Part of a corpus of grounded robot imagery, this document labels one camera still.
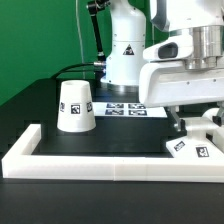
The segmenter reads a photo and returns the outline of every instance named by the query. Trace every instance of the white border frame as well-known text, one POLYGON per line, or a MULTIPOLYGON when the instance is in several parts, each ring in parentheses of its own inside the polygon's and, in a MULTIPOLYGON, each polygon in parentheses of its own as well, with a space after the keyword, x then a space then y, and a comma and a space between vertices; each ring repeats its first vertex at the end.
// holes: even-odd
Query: white border frame
POLYGON ((31 155, 41 125, 31 124, 2 159, 4 178, 224 182, 224 160, 31 155))

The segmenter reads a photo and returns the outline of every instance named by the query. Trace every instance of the black tabletop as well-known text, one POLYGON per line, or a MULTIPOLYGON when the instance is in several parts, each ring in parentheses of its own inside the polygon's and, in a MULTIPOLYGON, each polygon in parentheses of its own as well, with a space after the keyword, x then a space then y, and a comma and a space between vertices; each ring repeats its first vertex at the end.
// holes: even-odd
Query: black tabletop
MULTIPOLYGON (((94 81, 91 87, 96 102, 138 102, 136 93, 103 90, 94 81)), ((165 142, 177 133, 169 117, 96 117, 94 130, 67 134, 56 127, 59 93, 60 81, 38 80, 0 107, 1 158, 31 123, 42 125, 35 154, 170 156, 165 142)), ((0 223, 210 224, 223 223, 223 208, 224 187, 217 183, 0 177, 0 223)))

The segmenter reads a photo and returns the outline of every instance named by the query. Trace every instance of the green wall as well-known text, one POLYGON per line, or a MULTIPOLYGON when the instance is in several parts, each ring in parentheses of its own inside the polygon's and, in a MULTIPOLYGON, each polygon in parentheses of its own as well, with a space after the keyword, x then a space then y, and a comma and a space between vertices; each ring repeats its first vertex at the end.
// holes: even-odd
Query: green wall
MULTIPOLYGON (((86 62, 96 60, 87 2, 79 0, 86 62)), ((129 2, 148 17, 148 0, 129 2)), ((81 62, 75 6, 75 0, 0 0, 0 105, 35 80, 81 62)), ((98 19, 108 55, 111 51, 109 9, 100 12, 98 19)), ((146 46, 152 44, 151 29, 148 23, 146 46)), ((156 33, 156 42, 163 39, 166 35, 156 33)))

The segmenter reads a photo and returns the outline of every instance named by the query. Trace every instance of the triangle warning sticker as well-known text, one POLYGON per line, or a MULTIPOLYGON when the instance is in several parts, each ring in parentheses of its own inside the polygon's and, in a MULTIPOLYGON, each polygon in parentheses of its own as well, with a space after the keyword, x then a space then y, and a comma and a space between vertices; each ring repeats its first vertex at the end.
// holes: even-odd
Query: triangle warning sticker
POLYGON ((126 48, 126 50, 124 51, 124 54, 123 55, 135 55, 134 54, 134 51, 131 47, 131 45, 129 44, 128 47, 126 48))

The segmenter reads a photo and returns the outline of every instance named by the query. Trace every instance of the paper cup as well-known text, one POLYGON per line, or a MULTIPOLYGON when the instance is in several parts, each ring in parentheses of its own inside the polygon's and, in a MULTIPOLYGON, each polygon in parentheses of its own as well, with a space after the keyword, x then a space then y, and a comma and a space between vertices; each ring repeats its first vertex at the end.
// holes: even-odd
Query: paper cup
POLYGON ((85 132, 96 127, 89 82, 62 82, 57 127, 65 132, 85 132))

